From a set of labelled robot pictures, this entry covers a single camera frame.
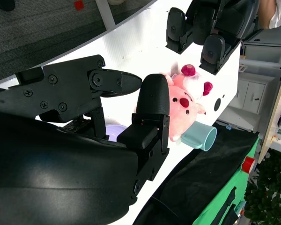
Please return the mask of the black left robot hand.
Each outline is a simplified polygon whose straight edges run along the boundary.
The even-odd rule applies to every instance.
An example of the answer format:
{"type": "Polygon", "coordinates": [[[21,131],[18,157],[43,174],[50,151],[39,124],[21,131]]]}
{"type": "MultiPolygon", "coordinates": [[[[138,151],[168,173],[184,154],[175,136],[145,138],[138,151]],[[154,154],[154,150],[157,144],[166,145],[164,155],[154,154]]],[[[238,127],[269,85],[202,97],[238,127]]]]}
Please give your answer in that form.
{"type": "Polygon", "coordinates": [[[193,0],[187,12],[168,13],[167,48],[182,54],[192,43],[203,47],[200,68],[216,75],[245,38],[258,0],[193,0]]]}

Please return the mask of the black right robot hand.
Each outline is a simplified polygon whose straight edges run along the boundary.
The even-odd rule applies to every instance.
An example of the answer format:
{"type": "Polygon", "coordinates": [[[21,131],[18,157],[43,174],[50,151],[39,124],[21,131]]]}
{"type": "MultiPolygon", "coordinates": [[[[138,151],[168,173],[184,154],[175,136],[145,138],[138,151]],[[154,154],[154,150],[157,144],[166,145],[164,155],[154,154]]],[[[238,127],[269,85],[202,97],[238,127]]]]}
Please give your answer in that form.
{"type": "Polygon", "coordinates": [[[0,88],[0,225],[105,225],[123,217],[169,148],[162,74],[100,55],[25,70],[0,88]]]}

